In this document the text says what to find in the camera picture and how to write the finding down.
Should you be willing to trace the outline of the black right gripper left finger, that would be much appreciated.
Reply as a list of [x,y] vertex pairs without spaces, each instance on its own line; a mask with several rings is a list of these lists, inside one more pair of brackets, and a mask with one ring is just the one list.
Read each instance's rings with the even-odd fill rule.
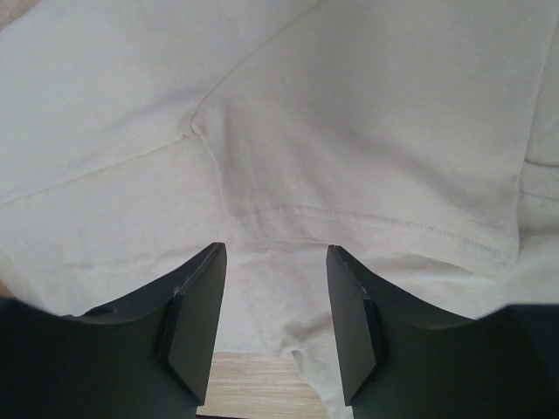
[[2,299],[2,417],[194,417],[208,388],[226,264],[224,244],[210,244],[80,316]]

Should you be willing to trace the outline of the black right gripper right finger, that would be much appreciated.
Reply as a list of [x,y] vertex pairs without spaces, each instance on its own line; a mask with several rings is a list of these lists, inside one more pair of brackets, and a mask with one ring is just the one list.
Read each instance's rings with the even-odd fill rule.
[[433,306],[344,248],[327,254],[345,403],[357,418],[555,418],[558,308],[479,319]]

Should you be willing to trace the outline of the beige t shirt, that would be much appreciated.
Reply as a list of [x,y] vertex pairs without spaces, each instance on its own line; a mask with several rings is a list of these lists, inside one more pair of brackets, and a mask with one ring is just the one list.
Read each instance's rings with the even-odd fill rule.
[[558,300],[555,1],[42,1],[1,31],[1,283],[79,314],[212,242],[216,349],[344,405],[326,254]]

